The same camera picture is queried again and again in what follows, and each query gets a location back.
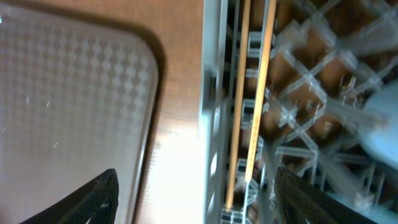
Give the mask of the wooden chopstick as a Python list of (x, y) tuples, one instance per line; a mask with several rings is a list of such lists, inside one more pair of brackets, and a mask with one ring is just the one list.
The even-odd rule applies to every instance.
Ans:
[(241, 115), (243, 107), (243, 90), (244, 79), (246, 74), (246, 59), (248, 53), (248, 37), (249, 37), (249, 21), (251, 13), (251, 0), (245, 0), (243, 5), (243, 16), (241, 24), (241, 38), (239, 42), (239, 63), (237, 80), (236, 80), (236, 94), (234, 99), (234, 123), (231, 136), (231, 149), (229, 160), (229, 179), (228, 189), (226, 193), (226, 210), (230, 211), (233, 207), (234, 199), (234, 185), (236, 178), (236, 169), (238, 163), (238, 149), (239, 149), (239, 133), (241, 127)]
[(248, 158), (245, 171), (245, 182), (250, 183), (255, 163), (257, 143), (259, 138), (259, 126), (262, 116), (262, 107), (266, 89), (268, 66), (272, 47), (272, 34), (275, 21), (277, 0), (269, 0), (266, 4), (266, 19), (263, 22), (262, 49), (257, 77), (254, 114), (252, 119), (251, 138), (249, 142)]

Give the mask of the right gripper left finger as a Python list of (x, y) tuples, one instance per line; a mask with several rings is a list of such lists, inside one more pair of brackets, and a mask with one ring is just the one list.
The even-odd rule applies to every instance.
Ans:
[(115, 169), (107, 169), (61, 201), (21, 224), (113, 224), (118, 209), (119, 182)]

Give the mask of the light blue rice bowl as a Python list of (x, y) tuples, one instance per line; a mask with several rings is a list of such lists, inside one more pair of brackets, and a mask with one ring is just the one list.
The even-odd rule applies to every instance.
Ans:
[(376, 123), (359, 126), (360, 145), (375, 160), (397, 170), (397, 82), (372, 94), (363, 108)]

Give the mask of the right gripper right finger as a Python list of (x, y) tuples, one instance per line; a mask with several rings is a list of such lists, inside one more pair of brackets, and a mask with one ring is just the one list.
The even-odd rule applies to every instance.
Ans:
[(314, 188), (284, 167), (279, 167), (277, 170), (274, 192), (282, 223), (366, 224), (373, 222)]

